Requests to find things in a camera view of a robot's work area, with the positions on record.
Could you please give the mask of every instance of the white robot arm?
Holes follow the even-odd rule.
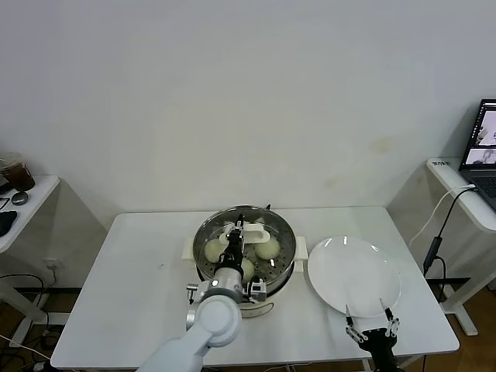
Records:
[[[203,281],[199,286],[188,285],[191,302],[186,334],[159,347],[138,372],[200,371],[203,357],[211,347],[225,346],[236,338],[241,323],[237,304],[243,299],[243,215],[239,216],[228,239],[229,245],[220,257],[212,281]]]
[[[209,297],[198,306],[195,323],[186,334],[167,341],[138,372],[200,371],[209,348],[231,343],[240,323],[241,311],[231,298],[221,294]]]

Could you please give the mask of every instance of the pot handle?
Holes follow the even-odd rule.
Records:
[[[184,244],[183,253],[181,254],[182,260],[194,261],[195,255],[193,254],[193,242],[195,238],[187,238]]]
[[[308,259],[307,243],[304,236],[296,237],[296,252],[294,254],[295,261],[303,261]]]

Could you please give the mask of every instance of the black cable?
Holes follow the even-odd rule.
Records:
[[[437,234],[437,237],[441,237],[441,234],[443,233],[443,230],[444,228],[446,227],[446,224],[448,223],[448,218],[450,217],[451,215],[451,211],[453,210],[453,208],[455,207],[455,204],[456,204],[456,201],[458,200],[458,198],[460,196],[462,196],[463,194],[465,194],[467,191],[476,191],[476,188],[468,188],[466,190],[463,190],[462,192],[460,192],[454,199],[453,199],[453,202],[451,203],[451,207],[449,207],[449,211],[448,211],[448,214],[446,215],[445,219],[444,219],[444,223],[443,223],[443,226],[441,227],[441,230],[439,231],[439,234]]]
[[[36,306],[38,306],[40,304],[41,295],[45,291],[45,286],[44,286],[43,281],[41,280],[40,277],[38,277],[37,275],[33,275],[33,274],[7,274],[7,275],[0,276],[0,279],[3,279],[5,277],[34,277],[35,279],[37,279],[40,282],[40,297],[38,298],[38,302],[36,303]]]
[[[440,260],[443,264],[443,284],[441,284],[441,292],[437,296],[437,301],[441,302],[441,297],[443,296],[444,284],[446,283],[446,262],[442,257],[436,256],[434,260]],[[427,355],[424,355],[424,360],[422,361],[422,372],[425,372],[425,362],[427,361]]]
[[[7,367],[7,364],[9,364],[9,363],[12,361],[12,359],[13,359],[13,358],[17,358],[17,359],[22,360],[22,365],[23,365],[23,366],[25,366],[25,365],[26,365],[26,359],[24,359],[24,357],[23,357],[23,356],[20,356],[20,355],[17,355],[17,354],[3,354],[3,355],[2,355],[2,358],[3,358],[3,357],[6,357],[6,356],[7,356],[7,357],[11,357],[11,358],[7,361],[7,363],[2,364],[2,367],[0,368],[0,370],[3,370],[3,369],[4,369],[4,367]]]
[[[424,361],[422,362],[422,372],[425,372],[425,362],[427,361],[427,356],[424,355]]]
[[[2,276],[0,276],[0,279],[4,279],[4,278],[6,278],[6,277],[34,277],[35,279],[37,279],[37,280],[39,281],[39,283],[40,283],[40,296],[38,297],[38,301],[36,302],[36,307],[38,307],[38,306],[40,305],[41,296],[42,296],[42,294],[43,294],[43,293],[44,293],[44,291],[45,291],[45,286],[44,286],[43,281],[41,280],[41,278],[40,278],[40,277],[38,277],[38,276],[36,276],[36,275],[33,275],[33,274],[6,274],[6,275],[2,275]],[[49,316],[48,316],[48,313],[47,313],[47,312],[45,312],[45,313],[46,313],[46,316],[47,316],[47,317],[46,317],[46,327],[45,327],[45,329],[47,329],[47,328],[48,328],[48,322],[49,322]],[[9,343],[8,343],[7,341],[5,341],[5,344],[4,344],[4,346],[2,347],[2,351],[0,352],[0,359],[1,359],[4,355],[5,355],[5,352],[6,352],[6,351],[7,351],[7,349],[8,349],[8,344],[9,344]],[[18,349],[16,350],[16,352],[15,352],[13,355],[11,355],[10,359],[9,359],[9,360],[7,360],[7,362],[5,362],[4,364],[0,365],[0,370],[2,370],[2,369],[3,369],[3,368],[7,365],[7,364],[9,364],[9,363],[12,361],[12,359],[13,359],[14,357],[17,357],[17,356],[18,356],[17,354],[19,353],[20,349],[21,349],[21,348],[18,348]]]
[[[449,207],[448,214],[446,215],[443,226],[441,226],[441,230],[437,234],[437,236],[434,236],[431,242],[431,246],[429,247],[429,250],[427,251],[427,254],[425,255],[424,263],[423,263],[423,269],[424,269],[424,277],[427,275],[427,271],[429,271],[429,268],[432,266],[432,263],[437,257],[437,253],[439,251],[439,248],[441,247],[441,243],[443,242],[443,238],[441,237],[441,234],[443,234],[444,228],[446,227],[446,224],[448,223],[448,219],[450,218],[451,211],[455,207],[456,201],[460,196],[462,196],[464,193],[468,191],[476,191],[476,188],[468,188],[466,190],[461,191],[454,199],[453,202],[451,203],[451,206]]]
[[[0,211],[7,205],[7,203],[10,201],[10,198],[0,198],[0,200],[5,200],[5,203],[0,207]]]
[[[441,284],[441,292],[437,297],[437,301],[441,302],[441,297],[443,296],[443,291],[444,291],[444,284],[446,284],[446,262],[442,257],[439,256],[436,256],[435,260],[440,260],[441,263],[443,264],[443,284]]]

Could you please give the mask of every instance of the desk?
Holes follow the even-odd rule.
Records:
[[[454,351],[459,343],[388,212],[382,207],[276,210],[309,249],[328,236],[352,235],[383,250],[401,272],[397,356]],[[53,353],[60,369],[136,369],[165,340],[185,331],[185,240],[212,212],[117,216]],[[305,274],[294,274],[274,310],[244,319],[237,338],[211,350],[205,366],[304,363],[370,358],[345,333],[345,317],[324,303]],[[361,329],[384,316],[357,319]]]
[[[461,158],[433,158],[427,161],[427,169],[434,174],[446,190],[450,190],[468,184],[458,172],[460,163]],[[459,192],[460,190],[455,190],[452,194],[456,195]],[[481,231],[490,234],[496,233],[496,213],[478,193],[466,192],[459,197],[458,203]],[[453,266],[465,249],[470,249],[470,247],[461,247],[446,262],[446,266]],[[483,265],[458,291],[454,291],[450,285],[444,287],[446,300],[442,303],[443,310],[445,314],[454,314],[456,316],[458,323],[467,336],[475,336],[478,331],[467,311],[465,311],[463,304],[495,278],[496,270],[494,267],[492,265]]]
[[[29,195],[27,203],[24,205],[13,205],[9,201],[2,209],[2,211],[17,211],[18,215],[9,232],[0,237],[0,253],[4,253],[16,241],[17,237],[24,230],[31,218],[59,184],[59,177],[53,175],[34,176],[34,180],[36,182],[35,187],[27,191]],[[16,190],[11,190],[7,194],[2,195],[2,197],[11,198],[16,192]],[[0,298],[26,316],[12,337],[12,340],[17,343],[22,343],[32,323],[46,324],[47,314],[40,309],[45,305],[48,294],[36,296],[34,303],[37,303],[38,300],[40,300],[38,307],[36,307],[33,302],[29,301],[14,288],[7,285],[4,281],[0,281]],[[49,313],[49,316],[50,324],[63,325],[67,321],[68,314]],[[9,346],[17,347],[14,343],[10,343]]]

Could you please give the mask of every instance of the power outlet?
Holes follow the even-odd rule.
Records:
[[[43,262],[45,263],[46,268],[50,270],[59,270],[64,267],[62,261],[58,258],[43,258]]]

